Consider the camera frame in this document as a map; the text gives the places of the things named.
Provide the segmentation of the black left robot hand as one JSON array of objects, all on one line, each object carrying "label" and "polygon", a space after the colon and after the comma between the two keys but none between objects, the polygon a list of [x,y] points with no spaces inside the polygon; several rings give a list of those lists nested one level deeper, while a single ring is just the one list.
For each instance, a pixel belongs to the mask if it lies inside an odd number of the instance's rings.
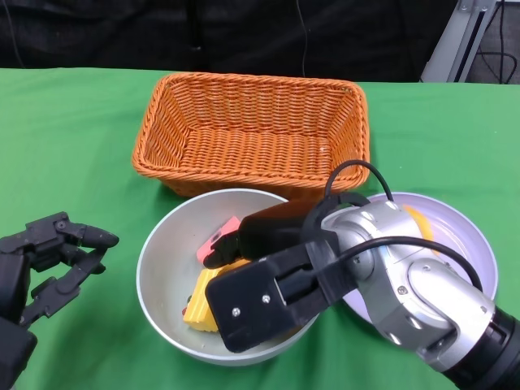
[{"label": "black left robot hand", "polygon": [[[80,294],[91,275],[106,269],[102,259],[119,238],[106,230],[73,223],[60,212],[26,224],[22,232],[1,239],[1,317],[23,328],[53,316]],[[59,264],[69,270],[29,288],[30,273]]]}]

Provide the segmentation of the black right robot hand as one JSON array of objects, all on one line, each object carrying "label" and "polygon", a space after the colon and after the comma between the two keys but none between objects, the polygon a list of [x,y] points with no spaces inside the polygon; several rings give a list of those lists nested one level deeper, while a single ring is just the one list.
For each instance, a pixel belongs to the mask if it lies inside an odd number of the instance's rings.
[{"label": "black right robot hand", "polygon": [[256,261],[289,249],[317,235],[316,206],[312,200],[291,200],[244,217],[238,228],[225,233],[211,244],[203,265],[215,269],[239,258]]}]

